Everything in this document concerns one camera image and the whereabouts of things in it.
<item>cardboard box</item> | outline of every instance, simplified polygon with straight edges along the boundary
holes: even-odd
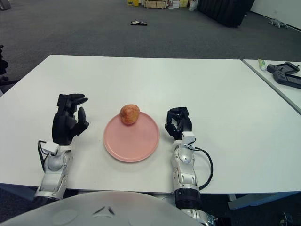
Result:
[[[165,8],[166,1],[162,0],[145,0],[145,8]]]
[[[161,1],[157,1],[157,8],[165,8],[166,7],[166,2],[161,2]]]
[[[150,8],[156,8],[157,6],[157,2],[156,1],[145,1],[145,4],[144,4],[145,7],[150,7]]]

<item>white table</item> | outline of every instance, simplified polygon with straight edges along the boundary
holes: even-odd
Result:
[[[207,150],[214,176],[202,193],[301,190],[301,117],[240,60],[50,55],[0,98],[0,183],[38,186],[37,140],[51,140],[60,93],[84,93],[89,128],[74,138],[68,188],[172,192],[170,108],[186,106],[196,146]],[[115,160],[103,131],[125,104],[154,118],[160,142],[137,163]],[[196,153],[199,184],[209,162]]]
[[[268,71],[262,71],[259,67],[258,60],[243,60],[256,74],[258,74],[267,84],[269,84],[284,100],[286,100],[299,114],[301,114],[301,89],[282,85],[277,83],[273,74]],[[269,64],[279,65],[284,61],[265,60],[266,66]],[[292,62],[294,65],[301,65],[300,62]],[[294,74],[301,77],[301,72]]]

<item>black cable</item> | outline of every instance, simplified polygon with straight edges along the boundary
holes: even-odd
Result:
[[[195,149],[192,149],[192,148],[190,148],[190,147],[188,147],[188,149],[190,149],[190,150],[193,150],[193,151],[202,151],[203,153],[205,153],[205,155],[208,157],[208,159],[209,159],[209,162],[210,162],[210,170],[211,170],[211,173],[210,173],[210,176],[209,176],[209,178],[208,178],[208,180],[206,181],[206,183],[204,183],[202,186],[200,186],[200,187],[198,187],[199,188],[199,190],[202,190],[202,189],[204,189],[205,187],[207,187],[207,185],[210,183],[210,181],[211,181],[211,179],[212,179],[212,176],[213,176],[213,163],[212,163],[212,160],[211,160],[211,157],[210,157],[210,155],[208,154],[208,152],[207,151],[205,151],[205,150],[203,150],[203,149],[201,149],[201,148],[199,148],[199,147],[195,147]]]
[[[40,157],[40,161],[41,161],[41,165],[42,165],[43,171],[45,171],[45,166],[44,166],[45,159],[43,158],[43,155],[42,155],[42,153],[43,153],[43,154],[45,154],[45,153],[43,152],[41,143],[46,143],[46,142],[45,142],[45,141],[41,141],[41,140],[38,141],[38,152],[39,152],[39,157]]]

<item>yellow box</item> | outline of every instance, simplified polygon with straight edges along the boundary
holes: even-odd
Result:
[[[188,0],[180,0],[180,7],[187,7]]]

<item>white wall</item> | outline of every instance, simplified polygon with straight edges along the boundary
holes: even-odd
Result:
[[[301,29],[301,0],[255,0],[251,11]]]

